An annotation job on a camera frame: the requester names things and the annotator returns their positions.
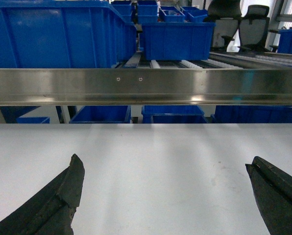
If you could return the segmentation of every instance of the white table surface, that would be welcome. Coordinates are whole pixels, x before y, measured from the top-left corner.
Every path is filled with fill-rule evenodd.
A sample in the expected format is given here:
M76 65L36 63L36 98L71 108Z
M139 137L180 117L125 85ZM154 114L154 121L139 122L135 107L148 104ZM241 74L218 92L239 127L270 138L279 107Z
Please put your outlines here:
M292 124L0 125L0 221L73 153L75 235L268 235L244 164L292 175Z

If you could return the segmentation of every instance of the stainless steel rail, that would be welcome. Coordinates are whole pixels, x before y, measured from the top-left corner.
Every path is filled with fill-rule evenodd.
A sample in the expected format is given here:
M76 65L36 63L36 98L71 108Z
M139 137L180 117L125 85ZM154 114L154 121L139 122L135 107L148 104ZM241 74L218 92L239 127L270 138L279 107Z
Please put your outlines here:
M67 104L292 105L292 69L0 69L0 106Z

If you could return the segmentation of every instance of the roller conveyor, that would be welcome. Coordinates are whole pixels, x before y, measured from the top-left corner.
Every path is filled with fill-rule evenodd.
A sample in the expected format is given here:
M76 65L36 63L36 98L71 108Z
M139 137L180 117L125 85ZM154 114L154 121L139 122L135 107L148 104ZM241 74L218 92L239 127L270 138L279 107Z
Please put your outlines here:
M211 52L204 61L147 61L115 69L0 69L0 105L292 105L292 55Z

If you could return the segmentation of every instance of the small blue bin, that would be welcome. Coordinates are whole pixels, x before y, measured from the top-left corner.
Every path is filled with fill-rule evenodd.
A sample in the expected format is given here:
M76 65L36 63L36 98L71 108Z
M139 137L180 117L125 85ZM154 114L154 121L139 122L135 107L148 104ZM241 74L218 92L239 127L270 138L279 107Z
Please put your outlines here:
M214 23L145 23L142 25L145 58L207 60L214 26Z
M217 106L215 123L292 123L289 106Z
M279 30L278 53L292 54L292 29Z
M70 123L130 123L131 106L84 106Z
M128 16L132 12L131 1L113 1L111 5L123 16Z
M185 15L178 11L175 7L161 7L159 17L164 22L184 22Z
M18 117L17 123L30 123L30 124L49 124L49 117Z
M185 15L185 19L186 20L190 20L190 16L189 16L189 13L192 13L192 12L200 12L201 15L208 15L208 11L207 10L200 10L196 7L192 7L192 6L181 6L181 11L183 12L183 14Z
M127 31L106 1L0 0L0 68L111 68L134 54Z
M138 16L157 16L158 5L154 0L137 1Z
M140 51L144 50L144 36L142 33L138 34Z
M158 16L140 16L138 15L139 24L156 23L158 21Z
M145 105L142 108L142 115L143 123L205 123L206 121L203 117L204 112L197 105Z
M193 11L188 13L189 21L193 23L203 23L204 19L208 16L201 11Z

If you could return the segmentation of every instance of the black mesh chair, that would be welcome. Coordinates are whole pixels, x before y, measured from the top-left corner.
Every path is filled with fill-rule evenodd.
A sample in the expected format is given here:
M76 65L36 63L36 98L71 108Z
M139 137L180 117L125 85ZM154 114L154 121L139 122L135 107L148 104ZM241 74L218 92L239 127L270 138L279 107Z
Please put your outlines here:
M213 0L204 22L215 22L211 51L226 51L241 21L241 0Z
M270 51L265 48L270 18L268 6L251 5L240 23L240 51Z

